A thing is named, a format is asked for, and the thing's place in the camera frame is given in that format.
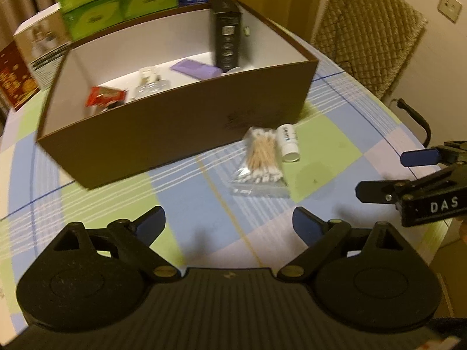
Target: table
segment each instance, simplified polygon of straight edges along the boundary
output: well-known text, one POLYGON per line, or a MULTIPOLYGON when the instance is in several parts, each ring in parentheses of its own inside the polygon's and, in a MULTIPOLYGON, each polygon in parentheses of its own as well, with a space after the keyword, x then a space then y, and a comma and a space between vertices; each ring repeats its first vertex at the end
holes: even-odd
POLYGON ((300 41, 320 62, 296 124, 301 160, 284 166, 289 199, 230 195, 230 177, 245 154, 241 142, 87 191, 34 144, 47 91, 12 111, 0 147, 0 341, 25 327, 15 285, 66 223, 104 227, 159 204, 167 225, 151 248, 181 269, 277 271, 306 247, 292 228, 298 205, 358 227, 389 221, 429 263, 450 221, 402 228, 394 206, 362 204, 354 188, 361 180, 414 179, 438 167, 402 167, 399 155, 422 148, 419 141, 355 79, 300 41))

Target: wall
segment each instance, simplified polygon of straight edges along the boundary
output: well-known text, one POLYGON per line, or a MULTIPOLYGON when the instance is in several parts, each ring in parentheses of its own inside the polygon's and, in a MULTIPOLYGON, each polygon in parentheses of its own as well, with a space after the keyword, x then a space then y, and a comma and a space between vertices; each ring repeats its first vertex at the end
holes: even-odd
MULTIPOLYGON (((431 145, 467 139, 467 0, 459 0, 464 9, 456 24, 438 12, 439 0, 406 1, 429 23, 392 98, 403 98, 428 121, 431 145)), ((320 0, 315 30, 325 4, 320 0)), ((391 109, 423 142, 424 131, 405 112, 391 109)))

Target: open box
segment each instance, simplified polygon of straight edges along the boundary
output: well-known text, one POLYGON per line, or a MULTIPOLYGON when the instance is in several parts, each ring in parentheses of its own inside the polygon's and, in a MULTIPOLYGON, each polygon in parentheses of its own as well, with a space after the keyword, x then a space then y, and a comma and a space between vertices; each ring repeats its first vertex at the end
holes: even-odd
POLYGON ((211 63, 209 4, 158 12, 81 39, 48 93, 37 141, 76 181, 95 188, 241 139, 249 127, 294 123, 318 60, 274 23, 239 3, 244 72, 199 81, 169 70, 190 57, 211 63), (157 65, 171 89, 93 115, 97 85, 128 89, 157 65))

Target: plastic bag of cotton swabs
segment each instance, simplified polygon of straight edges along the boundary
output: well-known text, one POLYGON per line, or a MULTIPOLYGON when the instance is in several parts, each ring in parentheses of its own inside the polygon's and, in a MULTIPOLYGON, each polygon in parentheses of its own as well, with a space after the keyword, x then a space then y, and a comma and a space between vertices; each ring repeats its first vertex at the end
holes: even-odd
POLYGON ((288 197, 274 129, 250 128, 244 137, 247 154, 233 175, 235 195, 288 197))

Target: quilted chair cushion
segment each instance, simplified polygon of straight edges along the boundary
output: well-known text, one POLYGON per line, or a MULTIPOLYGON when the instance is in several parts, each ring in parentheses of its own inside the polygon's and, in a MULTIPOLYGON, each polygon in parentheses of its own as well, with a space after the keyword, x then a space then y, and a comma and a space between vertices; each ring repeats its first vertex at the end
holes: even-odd
POLYGON ((312 44, 381 99, 427 22, 404 0, 328 0, 312 44))

